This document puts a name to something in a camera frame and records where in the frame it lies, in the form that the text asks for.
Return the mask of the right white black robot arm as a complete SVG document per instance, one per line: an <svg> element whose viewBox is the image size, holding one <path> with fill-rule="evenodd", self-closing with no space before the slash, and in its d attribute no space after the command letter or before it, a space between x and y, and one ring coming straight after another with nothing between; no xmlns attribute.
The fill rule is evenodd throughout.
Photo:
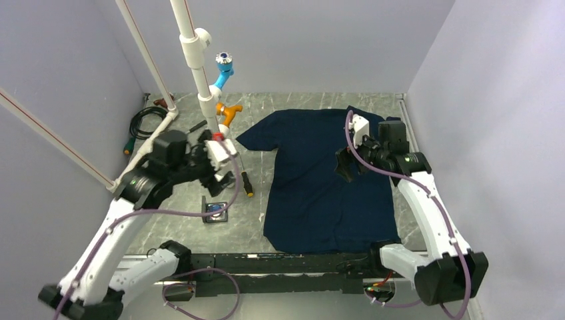
<svg viewBox="0 0 565 320"><path fill-rule="evenodd" d="M476 296L489 266L483 252L475 252L453 223L438 193L426 156L412 151L402 121L378 124L373 137L364 117L349 113L345 125L347 146L336 152L335 173L351 182L357 170L390 178L411 208L427 249L423 257L400 243L384 241L367 259L371 274L389 271L408 279L420 302L445 306L461 301L467 305Z"/></svg>

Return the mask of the navy blue t-shirt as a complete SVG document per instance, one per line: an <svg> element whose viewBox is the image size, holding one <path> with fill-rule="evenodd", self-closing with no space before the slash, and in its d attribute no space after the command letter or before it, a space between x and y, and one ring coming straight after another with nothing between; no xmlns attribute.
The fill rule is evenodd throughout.
<svg viewBox="0 0 565 320"><path fill-rule="evenodd" d="M277 251L364 253L400 241L389 178L368 172L349 182L335 172L346 114L275 111L237 137L250 151L276 153L263 234Z"/></svg>

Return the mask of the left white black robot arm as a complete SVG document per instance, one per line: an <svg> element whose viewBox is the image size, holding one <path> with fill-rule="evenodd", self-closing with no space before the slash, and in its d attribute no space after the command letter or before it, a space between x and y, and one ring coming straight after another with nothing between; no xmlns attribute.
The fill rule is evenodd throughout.
<svg viewBox="0 0 565 320"><path fill-rule="evenodd" d="M123 309L153 283L189 279L196 273L192 252L168 240L125 272L117 271L127 249L175 186L197 181L215 197L239 184L238 151L219 133L205 130L195 144L183 131L158 134L151 150L126 172L109 210L75 266L57 283L44 285L38 299L56 316L118 319Z"/></svg>

